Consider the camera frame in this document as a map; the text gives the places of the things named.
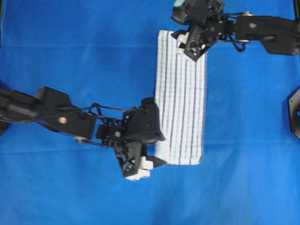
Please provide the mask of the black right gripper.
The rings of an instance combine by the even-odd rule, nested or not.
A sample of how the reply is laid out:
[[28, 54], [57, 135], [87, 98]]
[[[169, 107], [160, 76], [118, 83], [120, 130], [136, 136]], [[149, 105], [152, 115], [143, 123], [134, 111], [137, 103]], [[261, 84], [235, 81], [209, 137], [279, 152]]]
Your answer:
[[235, 33], [235, 21], [207, 21], [204, 24], [192, 24], [188, 31], [178, 30], [171, 34], [179, 41], [177, 54], [186, 54], [193, 61], [204, 55], [217, 42], [231, 42]]

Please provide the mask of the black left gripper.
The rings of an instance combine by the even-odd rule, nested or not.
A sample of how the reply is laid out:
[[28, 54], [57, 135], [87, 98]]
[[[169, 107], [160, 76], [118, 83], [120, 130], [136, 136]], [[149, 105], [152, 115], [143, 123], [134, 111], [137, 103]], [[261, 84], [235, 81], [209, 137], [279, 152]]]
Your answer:
[[123, 135], [122, 121], [117, 119], [102, 119], [98, 127], [96, 138], [101, 140], [101, 145], [114, 148], [114, 153], [119, 162], [123, 178], [137, 181], [150, 177], [150, 171], [164, 166], [166, 161], [156, 156], [142, 156], [143, 144], [126, 139]]

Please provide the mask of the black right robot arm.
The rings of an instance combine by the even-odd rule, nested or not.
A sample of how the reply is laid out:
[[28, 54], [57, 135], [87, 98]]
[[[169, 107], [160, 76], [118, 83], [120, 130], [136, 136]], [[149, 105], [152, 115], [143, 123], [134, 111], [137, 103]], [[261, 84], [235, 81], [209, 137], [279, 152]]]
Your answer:
[[206, 52], [217, 42], [230, 42], [242, 52], [252, 40], [270, 54], [299, 53], [299, 20], [225, 14], [222, 7], [183, 4], [172, 19], [187, 30], [162, 30], [157, 39], [155, 98], [141, 118], [128, 117], [124, 136], [135, 141], [122, 169], [124, 177], [149, 177], [157, 166], [196, 165], [203, 154], [206, 107]]

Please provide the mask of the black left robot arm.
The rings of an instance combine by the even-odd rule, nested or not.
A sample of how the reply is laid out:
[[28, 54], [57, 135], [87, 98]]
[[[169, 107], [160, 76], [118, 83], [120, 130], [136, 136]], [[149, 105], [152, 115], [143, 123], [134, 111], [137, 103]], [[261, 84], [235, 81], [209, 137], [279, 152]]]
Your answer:
[[70, 135], [79, 143], [113, 148], [122, 175], [128, 180], [147, 178], [152, 169], [166, 164], [147, 151], [149, 144], [165, 140], [153, 98], [143, 99], [140, 107], [123, 109], [122, 119], [106, 117], [102, 109], [97, 103], [79, 108], [68, 94], [47, 86], [41, 87], [36, 96], [5, 85], [0, 87], [2, 133], [13, 123], [34, 122], [55, 133]]

